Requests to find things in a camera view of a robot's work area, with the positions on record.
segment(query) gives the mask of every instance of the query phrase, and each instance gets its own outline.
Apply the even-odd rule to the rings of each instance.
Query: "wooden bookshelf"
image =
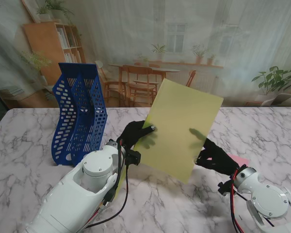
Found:
[[[30,23],[24,24],[25,33],[30,43],[31,49],[35,52],[41,52],[43,56],[50,59],[52,63],[41,68],[42,75],[45,76],[48,85],[54,85],[61,75],[59,62],[70,62],[66,60],[65,53],[70,54],[74,63],[86,63],[84,51],[81,44],[78,30],[75,26],[56,23]],[[67,46],[63,44],[57,33],[62,29]]]

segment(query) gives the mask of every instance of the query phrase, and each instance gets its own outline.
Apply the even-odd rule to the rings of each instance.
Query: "pink paper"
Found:
[[[228,154],[229,157],[231,157],[236,163],[238,163],[239,166],[242,166],[244,164],[246,164],[247,166],[249,166],[249,160],[248,159],[244,159],[244,158],[241,158],[237,155],[233,155],[233,154]]]

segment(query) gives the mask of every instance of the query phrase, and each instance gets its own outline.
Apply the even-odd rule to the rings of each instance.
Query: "wooden table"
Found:
[[[121,83],[122,82],[122,73],[123,73],[123,65],[126,64],[108,64],[113,67],[118,67],[118,81]],[[156,67],[150,67],[153,70],[153,74],[156,75],[161,75],[162,77],[162,82],[164,78],[166,78],[166,73],[177,73],[180,72],[180,70],[177,69],[167,69],[167,68],[156,68]],[[118,86],[118,93],[122,93],[122,85]],[[121,106],[121,99],[119,98],[118,100],[119,106]]]

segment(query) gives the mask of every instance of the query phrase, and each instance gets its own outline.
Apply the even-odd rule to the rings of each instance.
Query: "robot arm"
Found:
[[[271,184],[263,184],[258,181],[259,173],[246,165],[239,167],[222,148],[206,139],[204,150],[199,154],[196,164],[207,169],[213,169],[221,174],[230,176],[231,180],[221,182],[218,191],[222,195],[231,192],[231,185],[239,193],[251,194],[247,200],[247,208],[253,220],[262,233],[291,233],[291,222],[281,226],[269,227],[264,225],[262,217],[267,219],[279,219],[285,217],[291,206],[291,192],[287,188],[278,188]]]
[[[253,220],[263,233],[291,233],[291,222],[285,225],[269,227],[264,225],[261,216],[268,219],[285,217],[291,206],[291,192],[287,188],[278,188],[272,184],[258,181],[258,172],[252,167],[245,167],[235,178],[234,186],[239,193],[250,193],[246,202]]]
[[[79,233],[84,230],[113,200],[121,175],[119,171],[122,171],[121,161],[125,160],[126,165],[139,164],[140,153],[130,148],[140,137],[155,130],[154,126],[142,129],[143,124],[144,121],[131,122],[117,142],[110,141],[102,150],[87,154],[47,194],[24,233]]]

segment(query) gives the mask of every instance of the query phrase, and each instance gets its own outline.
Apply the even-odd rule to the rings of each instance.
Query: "potted plant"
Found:
[[[141,66],[144,66],[144,67],[149,66],[149,58],[147,56],[143,56],[142,53],[137,54],[136,61],[139,62]]]
[[[52,19],[49,15],[49,9],[44,5],[37,9],[37,14],[40,17],[41,22],[50,22]]]
[[[63,7],[64,0],[46,0],[46,7],[51,11],[55,19],[61,20],[62,23],[68,23],[68,13],[73,14],[67,8]]]
[[[163,60],[163,55],[166,52],[165,47],[166,45],[160,46],[159,44],[153,45],[154,49],[152,49],[152,52],[157,54],[157,61],[162,61]]]
[[[211,55],[208,59],[207,59],[207,65],[212,66],[212,62],[215,58],[215,55]]]
[[[196,64],[200,64],[205,53],[208,51],[204,45],[193,45],[192,52],[196,56]]]
[[[38,72],[40,72],[42,67],[47,67],[52,63],[52,61],[40,52],[22,52],[21,56],[22,60],[27,63],[30,67],[34,68]],[[43,86],[48,86],[48,82],[46,81],[43,75],[40,75],[39,82]]]
[[[259,76],[252,79],[253,82],[261,77],[263,78],[263,81],[259,83],[259,88],[262,90],[263,95],[258,95],[255,101],[264,102],[265,100],[270,100],[274,97],[274,95],[269,95],[270,93],[280,91],[281,89],[286,91],[291,87],[291,75],[284,77],[286,74],[291,73],[291,70],[282,70],[278,67],[271,67],[269,71],[269,74],[261,71],[259,72]]]

